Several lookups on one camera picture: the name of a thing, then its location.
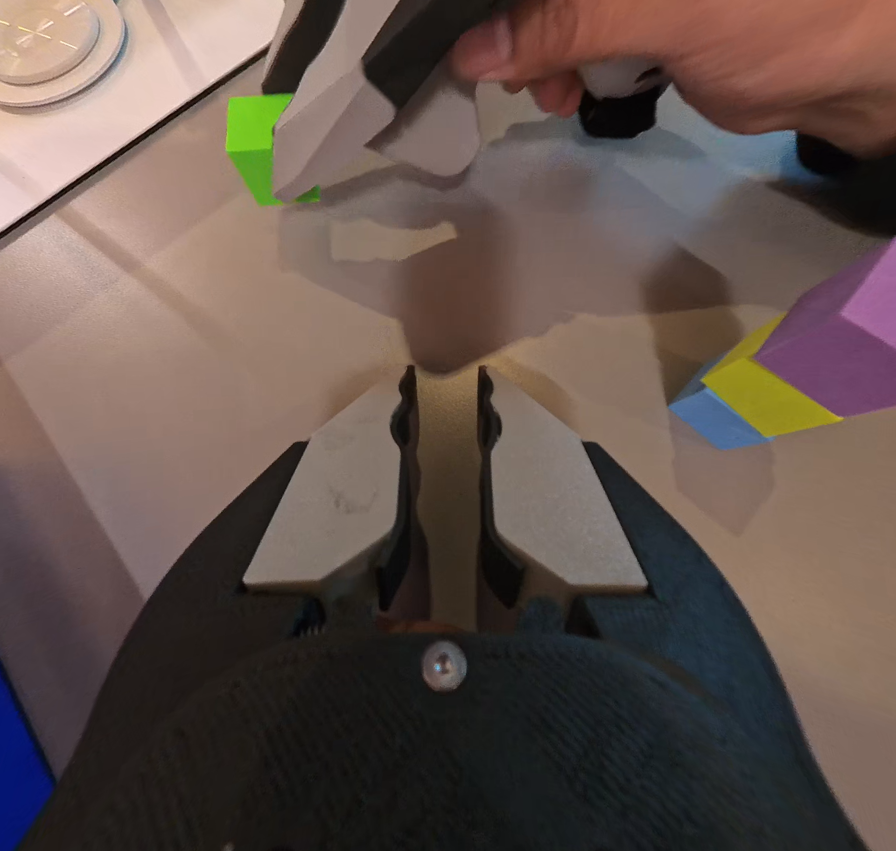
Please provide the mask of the white document stand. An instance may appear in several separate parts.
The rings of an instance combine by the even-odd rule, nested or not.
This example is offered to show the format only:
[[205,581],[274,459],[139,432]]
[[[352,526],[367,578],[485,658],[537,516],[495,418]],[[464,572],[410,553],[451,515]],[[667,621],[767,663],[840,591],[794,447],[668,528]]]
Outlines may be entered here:
[[282,9],[2,0],[2,233],[263,54]]

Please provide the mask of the person's right forearm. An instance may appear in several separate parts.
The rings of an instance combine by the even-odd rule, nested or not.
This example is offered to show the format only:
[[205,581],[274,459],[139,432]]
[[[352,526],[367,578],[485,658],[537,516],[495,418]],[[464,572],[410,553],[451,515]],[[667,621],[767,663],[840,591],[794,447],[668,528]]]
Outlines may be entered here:
[[861,159],[831,143],[798,133],[798,163],[813,177],[805,197],[854,229],[895,235],[895,154]]

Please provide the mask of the yellow foam cube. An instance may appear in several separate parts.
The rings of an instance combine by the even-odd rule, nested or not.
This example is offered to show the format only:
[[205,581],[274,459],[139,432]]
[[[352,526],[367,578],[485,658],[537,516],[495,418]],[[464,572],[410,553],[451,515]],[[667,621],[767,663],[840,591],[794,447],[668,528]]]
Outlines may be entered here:
[[767,439],[842,422],[841,416],[759,364],[756,355],[784,315],[731,348],[701,382]]

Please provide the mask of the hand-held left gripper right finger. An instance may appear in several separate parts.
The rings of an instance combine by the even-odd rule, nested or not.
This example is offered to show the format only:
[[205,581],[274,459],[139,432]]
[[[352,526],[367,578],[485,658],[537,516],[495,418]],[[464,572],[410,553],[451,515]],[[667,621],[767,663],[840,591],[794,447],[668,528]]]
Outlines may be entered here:
[[477,373],[481,603],[521,612],[536,598],[648,588],[583,440],[499,371]]

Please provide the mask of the purple foam cube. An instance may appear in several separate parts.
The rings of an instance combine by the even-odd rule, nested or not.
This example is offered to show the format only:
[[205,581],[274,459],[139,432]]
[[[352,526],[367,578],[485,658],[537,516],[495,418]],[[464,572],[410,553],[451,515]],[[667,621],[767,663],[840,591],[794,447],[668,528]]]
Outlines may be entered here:
[[842,418],[895,406],[895,241],[806,291],[756,361]]

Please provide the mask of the light blue foam cube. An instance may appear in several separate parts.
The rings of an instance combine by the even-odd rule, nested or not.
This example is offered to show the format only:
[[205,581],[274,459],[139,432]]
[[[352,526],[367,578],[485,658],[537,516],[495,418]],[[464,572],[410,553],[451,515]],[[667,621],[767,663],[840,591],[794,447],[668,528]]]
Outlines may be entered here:
[[769,442],[739,413],[703,382],[700,370],[668,405],[668,410],[689,425],[717,450],[738,450]]

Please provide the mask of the blue plastic bin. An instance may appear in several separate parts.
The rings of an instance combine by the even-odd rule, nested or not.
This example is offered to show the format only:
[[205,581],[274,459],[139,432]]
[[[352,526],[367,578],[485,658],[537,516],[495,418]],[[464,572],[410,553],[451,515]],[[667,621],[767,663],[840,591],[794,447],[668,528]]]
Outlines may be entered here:
[[15,850],[55,788],[31,723],[1,667],[1,849]]

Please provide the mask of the green foam cube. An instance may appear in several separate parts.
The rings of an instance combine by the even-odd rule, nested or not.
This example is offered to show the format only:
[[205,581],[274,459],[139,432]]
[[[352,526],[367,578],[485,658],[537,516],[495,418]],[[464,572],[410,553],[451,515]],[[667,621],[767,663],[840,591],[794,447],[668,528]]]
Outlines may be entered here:
[[232,96],[228,102],[225,150],[255,203],[279,207],[273,194],[273,131],[293,95]]

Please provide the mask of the person's right hand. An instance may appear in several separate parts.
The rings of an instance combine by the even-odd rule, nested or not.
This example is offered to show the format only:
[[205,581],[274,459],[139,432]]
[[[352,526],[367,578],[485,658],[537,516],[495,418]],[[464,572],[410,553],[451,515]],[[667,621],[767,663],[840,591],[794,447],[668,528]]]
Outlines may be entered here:
[[583,65],[641,58],[727,131],[875,157],[894,152],[894,18],[895,0],[523,0],[465,33],[451,63],[566,117]]

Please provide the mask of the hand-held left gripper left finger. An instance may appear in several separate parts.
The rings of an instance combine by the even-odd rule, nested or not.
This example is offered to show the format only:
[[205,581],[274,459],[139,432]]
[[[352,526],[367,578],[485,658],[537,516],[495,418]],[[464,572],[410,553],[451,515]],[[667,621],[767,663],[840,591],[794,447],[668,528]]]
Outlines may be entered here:
[[417,375],[409,365],[311,436],[247,566],[246,589],[428,614],[419,440]]

